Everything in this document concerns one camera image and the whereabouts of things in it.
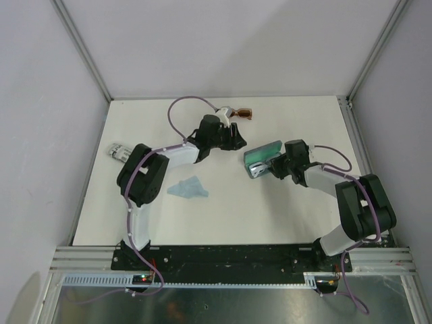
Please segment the blue glasses case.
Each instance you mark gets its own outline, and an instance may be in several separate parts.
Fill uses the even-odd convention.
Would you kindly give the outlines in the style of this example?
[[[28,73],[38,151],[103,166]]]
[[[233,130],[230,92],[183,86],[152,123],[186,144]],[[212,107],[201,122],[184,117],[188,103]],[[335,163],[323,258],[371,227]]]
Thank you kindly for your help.
[[[282,141],[277,140],[270,142],[263,146],[259,146],[252,150],[246,151],[243,154],[244,167],[248,176],[250,176],[249,166],[253,163],[264,162],[268,164],[268,161],[281,154]]]

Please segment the brown sunglasses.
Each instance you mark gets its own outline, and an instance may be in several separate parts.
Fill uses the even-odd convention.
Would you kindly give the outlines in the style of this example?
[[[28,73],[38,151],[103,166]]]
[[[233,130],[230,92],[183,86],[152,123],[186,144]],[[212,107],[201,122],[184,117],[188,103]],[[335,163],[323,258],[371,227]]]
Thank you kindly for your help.
[[[251,120],[253,116],[253,112],[252,109],[241,108],[241,109],[234,109],[232,115],[237,116],[239,118]]]

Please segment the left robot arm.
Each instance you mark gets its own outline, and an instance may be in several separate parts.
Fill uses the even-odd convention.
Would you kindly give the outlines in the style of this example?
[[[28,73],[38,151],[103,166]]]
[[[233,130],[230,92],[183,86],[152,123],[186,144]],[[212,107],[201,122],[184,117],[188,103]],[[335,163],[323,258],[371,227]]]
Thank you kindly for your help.
[[[191,135],[180,144],[150,148],[138,144],[126,160],[117,177],[120,193],[126,201],[126,236],[123,242],[130,247],[126,262],[133,269],[145,268],[150,244],[149,219],[151,204],[157,198],[168,170],[182,165],[200,163],[212,149],[238,151],[247,141],[237,123],[223,121],[220,115],[207,114]]]

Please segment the newspaper print pouch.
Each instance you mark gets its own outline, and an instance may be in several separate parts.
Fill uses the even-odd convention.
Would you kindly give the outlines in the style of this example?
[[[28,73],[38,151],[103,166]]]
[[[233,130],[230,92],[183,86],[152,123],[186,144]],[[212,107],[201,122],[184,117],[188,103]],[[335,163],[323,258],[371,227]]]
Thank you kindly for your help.
[[[120,161],[122,163],[126,163],[132,154],[133,149],[127,147],[126,145],[113,143],[107,149],[107,155],[116,161]]]

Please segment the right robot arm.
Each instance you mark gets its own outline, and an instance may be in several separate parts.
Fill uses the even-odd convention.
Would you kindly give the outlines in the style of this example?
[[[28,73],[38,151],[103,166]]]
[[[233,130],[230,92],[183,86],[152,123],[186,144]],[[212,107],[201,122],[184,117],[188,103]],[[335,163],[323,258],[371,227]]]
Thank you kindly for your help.
[[[266,161],[271,174],[283,180],[322,191],[337,201],[340,224],[313,243],[311,262],[326,271],[337,255],[364,243],[380,241],[382,233],[397,224],[396,214],[379,177],[373,173],[355,177],[352,165],[343,171],[329,163],[310,159],[309,146],[303,140],[284,144],[285,152]]]

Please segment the white frame sunglasses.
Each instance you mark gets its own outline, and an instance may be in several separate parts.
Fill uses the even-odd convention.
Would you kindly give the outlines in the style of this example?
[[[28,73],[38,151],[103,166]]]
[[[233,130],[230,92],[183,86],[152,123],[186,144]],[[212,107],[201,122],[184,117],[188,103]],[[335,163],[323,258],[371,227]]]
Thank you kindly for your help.
[[[253,163],[249,166],[252,179],[259,178],[269,172],[269,166],[264,162]]]

